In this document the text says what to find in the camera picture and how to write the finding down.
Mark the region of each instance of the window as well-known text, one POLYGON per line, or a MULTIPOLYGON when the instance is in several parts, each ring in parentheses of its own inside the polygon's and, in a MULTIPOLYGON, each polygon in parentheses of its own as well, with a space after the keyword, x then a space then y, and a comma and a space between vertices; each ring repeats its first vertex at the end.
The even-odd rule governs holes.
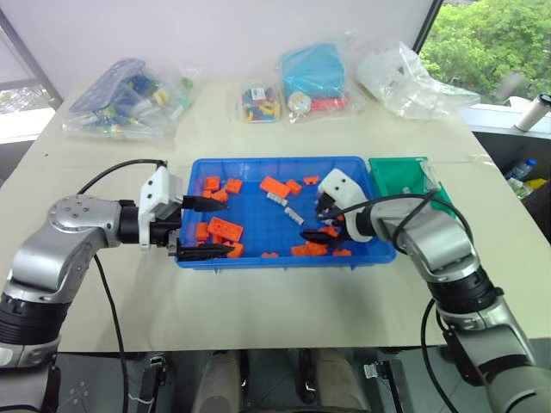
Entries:
POLYGON ((0 90, 0 114, 50 108, 50 96, 41 86, 0 90))
POLYGON ((420 56, 434 78, 479 93, 482 103, 550 93, 551 3, 445 0, 420 56))

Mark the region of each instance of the black cable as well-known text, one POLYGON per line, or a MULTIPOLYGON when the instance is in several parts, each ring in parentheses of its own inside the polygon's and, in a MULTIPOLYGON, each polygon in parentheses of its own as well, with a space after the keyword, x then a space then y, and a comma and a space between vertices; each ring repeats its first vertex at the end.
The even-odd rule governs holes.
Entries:
POLYGON ((442 322, 442 317, 440 317, 440 313, 438 311, 436 312, 436 323, 438 324, 438 327, 440 327, 440 330, 442 330, 442 332, 448 331, 448 329, 442 322))
MULTIPOLYGON (((384 196, 382 198, 376 198, 374 200, 366 200, 364 202, 360 202, 359 204, 348 206, 345 209, 339 209, 337 211, 331 212, 327 215, 318 216, 318 219, 319 220, 334 219, 342 213, 349 213, 350 211, 354 211, 355 209, 359 209, 363 207, 371 207, 385 200, 403 200, 403 199, 423 200, 426 197, 427 197, 426 194, 399 194, 399 195, 384 196)), ((452 213, 454 213, 457 216, 457 218, 460 220, 461 225, 463 225, 463 229, 467 233, 468 238, 471 240, 471 242, 473 242, 473 232, 471 231, 471 226, 468 224, 465 216, 455 206, 451 205, 449 202, 446 202, 445 200, 439 200, 438 198, 433 198, 431 201, 447 207, 452 213)))
POLYGON ((430 381, 432 381, 432 384, 435 386, 436 391, 438 391, 438 394, 440 395, 440 397, 442 398, 446 406, 448 406, 449 411, 451 411, 451 413, 459 413, 455 408, 455 406, 451 403, 451 400, 449 400, 443 388, 440 386, 440 383, 438 383, 438 380, 436 379, 436 375, 432 370, 432 365, 430 364, 429 352, 427 350, 426 334, 427 334, 427 320, 429 318, 430 310, 432 310, 432 307, 434 306, 434 304, 435 304, 434 299, 430 299, 429 304, 427 304, 427 307, 424 310, 423 319, 421 320, 421 353, 423 354, 423 362, 424 362, 424 366, 427 369, 427 373, 429 374, 430 381))
MULTIPOLYGON (((133 159, 126 162, 118 163, 111 168, 104 170, 102 173, 96 175, 92 178, 86 185, 84 185, 79 191, 78 194, 84 194, 88 191, 93 185, 100 181, 104 176, 109 175, 111 172, 119 170, 129 165, 135 165, 138 163, 152 163, 154 165, 166 166, 166 162, 160 159, 133 159)), ((117 342, 119 343, 119 357, 121 361, 121 371, 122 371, 122 413, 128 412, 128 369, 127 369, 127 358, 124 351, 124 343, 122 341, 121 325, 119 324, 119 317, 117 316, 117 310, 115 307, 115 302, 113 301, 113 296, 111 295, 111 290, 107 283, 107 278, 105 277, 105 272, 103 271, 102 263, 97 255, 94 255, 94 261, 96 262, 97 269, 100 273, 102 279, 103 288, 105 289, 105 294, 109 302, 109 307, 111 308, 111 314, 113 316, 113 324, 115 325, 115 334, 117 335, 117 342)))
POLYGON ((114 172, 116 170, 119 170, 120 168, 124 168, 125 166, 129 165, 135 165, 138 163, 152 163, 157 166, 166 166, 166 162, 160 159, 132 159, 130 161, 121 162, 118 163, 111 168, 108 168, 104 170, 101 174, 98 174, 94 176, 86 185, 84 185, 80 191, 77 192, 77 194, 84 194, 88 189, 90 189, 93 185, 95 185, 100 179, 102 179, 104 176, 109 175, 111 172, 114 172))
POLYGON ((415 208, 413 208, 412 211, 408 213, 407 216, 404 219, 402 219, 402 222, 400 222, 399 225, 396 227, 396 230, 393 233, 391 241, 393 243, 394 248, 398 252, 401 252, 402 254, 407 254, 406 250, 404 250, 402 247, 398 245, 398 235, 404 230, 404 227, 406 227, 407 223, 410 222, 415 217, 415 215, 417 215, 424 208, 424 206, 427 205, 430 202, 430 200, 434 198, 434 196, 437 193, 438 193, 437 189, 433 189, 432 191, 430 191, 424 197, 421 203, 417 205, 415 208))
POLYGON ((111 295, 111 290, 105 278, 105 273, 103 272, 103 266, 100 262, 100 259, 97 255, 94 255, 94 261, 96 262, 97 269, 100 272, 100 278, 102 279, 103 288, 105 289, 105 294, 107 295, 107 300, 109 301, 109 307, 111 307, 111 314, 113 315, 113 324, 115 325, 115 334, 117 335, 117 342, 119 343, 119 357, 121 360, 121 371, 122 371, 122 413, 128 412, 128 370, 127 370, 127 358, 124 354, 124 344, 122 342, 122 333, 121 325, 119 324, 119 318, 117 316, 117 310, 115 307, 115 302, 113 301, 113 296, 111 295))

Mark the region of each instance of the bottle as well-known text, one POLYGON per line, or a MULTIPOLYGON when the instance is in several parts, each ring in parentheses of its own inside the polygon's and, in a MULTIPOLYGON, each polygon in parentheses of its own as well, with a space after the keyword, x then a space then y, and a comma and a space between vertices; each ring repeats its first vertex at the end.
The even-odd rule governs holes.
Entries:
POLYGON ((527 132, 543 116, 551 110, 551 95, 540 94, 530 104, 529 108, 523 113, 523 116, 515 124, 517 129, 527 132))
POLYGON ((529 186, 526 185, 524 182, 519 181, 518 179, 509 178, 507 180, 507 183, 519 200, 523 200, 532 193, 532 190, 529 188, 529 186))
POLYGON ((505 179, 515 178, 519 181, 522 180, 526 175, 530 173, 532 169, 536 166, 537 161, 531 157, 526 162, 519 163, 512 170, 505 174, 505 179))

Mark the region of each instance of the green tree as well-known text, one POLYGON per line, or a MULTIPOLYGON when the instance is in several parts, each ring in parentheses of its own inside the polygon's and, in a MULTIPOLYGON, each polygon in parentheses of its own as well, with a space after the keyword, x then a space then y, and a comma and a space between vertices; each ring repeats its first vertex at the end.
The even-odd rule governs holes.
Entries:
POLYGON ((523 78, 514 95, 551 93, 551 3, 444 5, 420 56, 434 78, 480 93, 483 103, 504 103, 496 91, 512 73, 523 78))

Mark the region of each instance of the white plastic bag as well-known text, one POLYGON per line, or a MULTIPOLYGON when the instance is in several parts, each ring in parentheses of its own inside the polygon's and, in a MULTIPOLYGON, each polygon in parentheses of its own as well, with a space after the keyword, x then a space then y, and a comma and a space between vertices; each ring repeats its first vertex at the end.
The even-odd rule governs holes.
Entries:
POLYGON ((430 77, 419 56, 401 42, 368 52, 356 75, 383 105, 408 119, 442 118, 480 102, 478 94, 430 77))
POLYGON ((142 59, 119 60, 72 104, 63 130, 93 139, 171 138, 195 99, 200 73, 142 59))

